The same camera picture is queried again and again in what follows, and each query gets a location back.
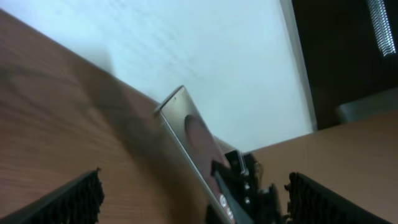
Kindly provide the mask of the Samsung Galaxy smartphone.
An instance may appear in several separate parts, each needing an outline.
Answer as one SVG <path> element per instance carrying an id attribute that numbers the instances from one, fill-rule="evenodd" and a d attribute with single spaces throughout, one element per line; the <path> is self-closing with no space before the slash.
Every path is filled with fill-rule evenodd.
<path id="1" fill-rule="evenodd" d="M 210 176 L 211 162 L 217 161 L 229 168 L 230 164 L 188 90 L 183 85 L 177 87 L 156 107 L 154 116 L 176 145 L 209 202 L 205 178 Z"/>

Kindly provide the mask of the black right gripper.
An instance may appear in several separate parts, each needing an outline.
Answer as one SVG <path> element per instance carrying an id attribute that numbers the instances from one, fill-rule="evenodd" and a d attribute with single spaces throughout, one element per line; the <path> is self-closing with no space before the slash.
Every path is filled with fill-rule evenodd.
<path id="1" fill-rule="evenodd" d="M 205 178 L 209 205 L 205 223 L 281 224 L 276 186 L 261 187 L 262 166 L 252 154 L 231 151 L 225 154 L 230 168 L 212 161 Z"/>

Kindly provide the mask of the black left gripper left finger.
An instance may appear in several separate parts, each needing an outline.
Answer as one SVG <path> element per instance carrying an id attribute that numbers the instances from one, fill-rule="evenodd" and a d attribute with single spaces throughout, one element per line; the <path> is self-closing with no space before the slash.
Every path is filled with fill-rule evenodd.
<path id="1" fill-rule="evenodd" d="M 38 200 L 1 218 L 1 224 L 95 224 L 104 201 L 100 168 L 85 172 Z"/>

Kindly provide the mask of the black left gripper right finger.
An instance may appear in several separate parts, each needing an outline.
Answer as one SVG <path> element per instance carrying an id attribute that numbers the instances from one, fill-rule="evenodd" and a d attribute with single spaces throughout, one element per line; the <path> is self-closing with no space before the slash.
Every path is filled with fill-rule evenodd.
<path id="1" fill-rule="evenodd" d="M 298 172 L 285 185 L 290 201 L 287 223 L 293 224 L 390 224 L 330 189 Z"/>

